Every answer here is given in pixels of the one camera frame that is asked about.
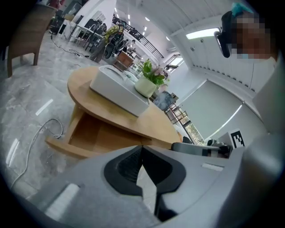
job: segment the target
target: tissue box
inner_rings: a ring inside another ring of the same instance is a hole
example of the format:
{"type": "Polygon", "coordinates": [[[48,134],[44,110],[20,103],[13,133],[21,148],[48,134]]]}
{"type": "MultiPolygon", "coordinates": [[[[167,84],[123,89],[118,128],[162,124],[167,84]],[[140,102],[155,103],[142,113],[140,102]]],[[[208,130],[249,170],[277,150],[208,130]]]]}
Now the tissue box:
{"type": "Polygon", "coordinates": [[[90,88],[135,116],[150,105],[148,98],[135,90],[134,83],[111,65],[99,67],[90,88]]]}

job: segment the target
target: railing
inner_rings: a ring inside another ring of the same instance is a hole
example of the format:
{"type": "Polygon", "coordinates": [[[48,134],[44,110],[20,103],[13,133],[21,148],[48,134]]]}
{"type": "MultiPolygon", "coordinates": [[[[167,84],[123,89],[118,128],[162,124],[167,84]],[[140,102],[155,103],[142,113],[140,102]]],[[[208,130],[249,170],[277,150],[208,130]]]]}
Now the railing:
{"type": "MultiPolygon", "coordinates": [[[[115,15],[113,15],[113,21],[112,21],[113,24],[118,24],[121,21],[122,21],[121,19],[119,19],[119,18],[115,17],[115,15]]],[[[133,30],[133,27],[126,24],[124,30],[129,33],[130,31],[133,30]]],[[[136,32],[135,34],[132,34],[132,36],[134,38],[136,38],[139,42],[141,42],[142,45],[145,46],[146,49],[149,50],[157,60],[164,58],[163,55],[142,34],[140,34],[139,32],[136,32]]]]}

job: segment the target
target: white pot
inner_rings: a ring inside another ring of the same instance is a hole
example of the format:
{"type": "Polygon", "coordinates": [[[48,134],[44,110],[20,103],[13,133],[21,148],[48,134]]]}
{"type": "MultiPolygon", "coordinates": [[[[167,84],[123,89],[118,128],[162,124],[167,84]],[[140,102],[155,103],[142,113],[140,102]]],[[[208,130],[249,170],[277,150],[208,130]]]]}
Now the white pot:
{"type": "Polygon", "coordinates": [[[140,77],[140,79],[135,83],[134,87],[142,96],[146,98],[150,98],[156,90],[156,84],[144,76],[140,77]]]}

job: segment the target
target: tiled floor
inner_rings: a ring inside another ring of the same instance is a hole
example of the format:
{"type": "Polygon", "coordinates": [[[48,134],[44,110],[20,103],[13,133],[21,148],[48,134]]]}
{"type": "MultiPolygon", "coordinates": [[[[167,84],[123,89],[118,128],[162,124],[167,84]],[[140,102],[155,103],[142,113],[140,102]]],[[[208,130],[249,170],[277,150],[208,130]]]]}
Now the tiled floor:
{"type": "MultiPolygon", "coordinates": [[[[85,55],[82,47],[54,39],[65,50],[74,49],[85,55]]],[[[50,118],[60,120],[66,130],[74,102],[67,91],[69,75],[80,67],[99,65],[58,48],[46,32],[40,50],[38,65],[33,66],[33,54],[13,60],[13,76],[7,78],[7,61],[0,63],[0,149],[1,169],[10,186],[24,170],[29,144],[38,128],[50,118]],[[39,115],[36,112],[52,101],[39,115]],[[6,164],[11,146],[16,145],[15,156],[6,164]]],[[[38,135],[29,157],[28,170],[15,184],[14,191],[29,197],[58,173],[77,162],[47,146],[45,137],[60,133],[56,122],[47,125],[38,135]]]]}

